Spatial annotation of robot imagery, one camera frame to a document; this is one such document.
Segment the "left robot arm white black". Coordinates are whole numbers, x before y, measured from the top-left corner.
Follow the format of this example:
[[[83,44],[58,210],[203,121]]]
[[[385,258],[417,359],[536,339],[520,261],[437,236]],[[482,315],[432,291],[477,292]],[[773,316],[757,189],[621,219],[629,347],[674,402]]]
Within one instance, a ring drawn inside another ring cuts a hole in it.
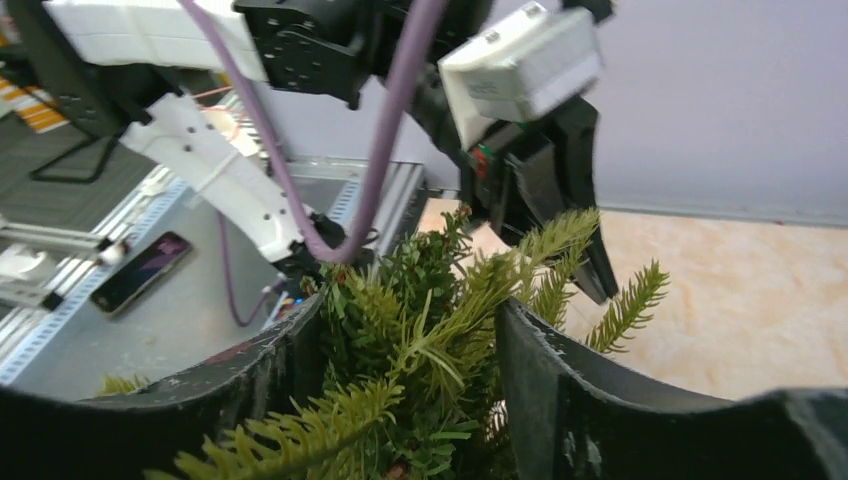
[[[459,170],[459,196],[507,245],[595,206],[597,110],[610,1],[10,1],[19,46],[61,113],[169,168],[271,264],[363,263],[403,120]],[[293,190],[283,135],[254,91],[386,94],[349,229]]]

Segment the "small green christmas tree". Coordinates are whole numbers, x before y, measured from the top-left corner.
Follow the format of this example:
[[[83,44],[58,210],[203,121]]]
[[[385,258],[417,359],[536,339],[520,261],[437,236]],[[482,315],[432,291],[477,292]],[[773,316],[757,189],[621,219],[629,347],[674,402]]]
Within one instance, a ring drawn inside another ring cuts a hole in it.
[[[441,231],[402,242],[365,273],[324,272],[315,350],[317,395],[290,413],[242,416],[203,436],[199,453],[169,447],[147,479],[513,479],[495,357],[494,315],[510,296],[555,327],[569,285],[599,245],[590,209],[555,217],[517,248],[473,254],[469,209]]]

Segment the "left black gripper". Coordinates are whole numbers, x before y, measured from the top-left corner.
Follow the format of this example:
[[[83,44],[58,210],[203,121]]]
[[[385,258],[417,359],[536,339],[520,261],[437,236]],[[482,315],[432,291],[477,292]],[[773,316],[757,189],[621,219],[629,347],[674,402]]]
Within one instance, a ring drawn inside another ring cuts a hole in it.
[[[490,222],[507,244],[517,244],[531,228],[562,212],[597,206],[593,148],[599,114],[581,97],[528,124],[497,121],[463,147],[441,78],[427,66],[418,76],[410,115],[458,166],[460,197],[471,204],[473,218]],[[619,286],[601,229],[589,239],[574,281],[602,305]]]

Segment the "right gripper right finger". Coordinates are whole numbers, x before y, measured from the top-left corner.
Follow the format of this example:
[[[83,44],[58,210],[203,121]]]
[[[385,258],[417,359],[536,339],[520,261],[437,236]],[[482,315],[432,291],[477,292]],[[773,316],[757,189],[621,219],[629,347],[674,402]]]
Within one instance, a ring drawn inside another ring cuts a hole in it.
[[[847,392],[738,401],[635,372],[508,300],[496,314],[508,427],[522,479],[843,479]]]

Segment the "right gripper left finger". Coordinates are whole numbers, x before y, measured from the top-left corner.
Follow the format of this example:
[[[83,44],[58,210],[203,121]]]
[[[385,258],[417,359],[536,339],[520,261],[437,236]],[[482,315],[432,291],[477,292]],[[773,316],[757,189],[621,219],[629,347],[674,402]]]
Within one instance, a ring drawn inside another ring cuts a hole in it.
[[[2,478],[139,479],[248,418],[293,412],[321,390],[323,302],[316,294],[253,338],[131,394],[69,402],[2,388]]]

